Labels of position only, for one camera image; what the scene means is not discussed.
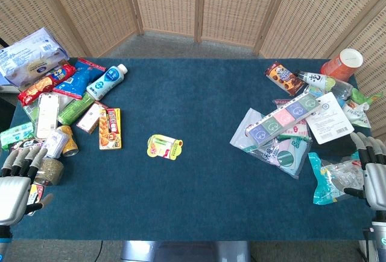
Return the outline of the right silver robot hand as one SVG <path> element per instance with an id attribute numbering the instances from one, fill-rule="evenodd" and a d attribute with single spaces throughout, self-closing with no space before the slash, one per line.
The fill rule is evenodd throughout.
<path id="1" fill-rule="evenodd" d="M 385 144 L 380 139 L 352 132 L 363 173 L 363 189 L 344 188 L 344 193 L 365 199 L 372 210 L 385 211 Z"/>

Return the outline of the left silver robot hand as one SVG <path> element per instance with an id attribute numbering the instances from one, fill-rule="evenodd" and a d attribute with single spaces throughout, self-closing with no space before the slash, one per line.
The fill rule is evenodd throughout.
<path id="1" fill-rule="evenodd" d="M 32 149 L 12 151 L 1 168 L 1 226 L 12 226 L 34 211 L 49 205 L 53 194 L 40 202 L 27 204 L 31 186 L 40 170 L 47 149 L 35 146 Z"/>

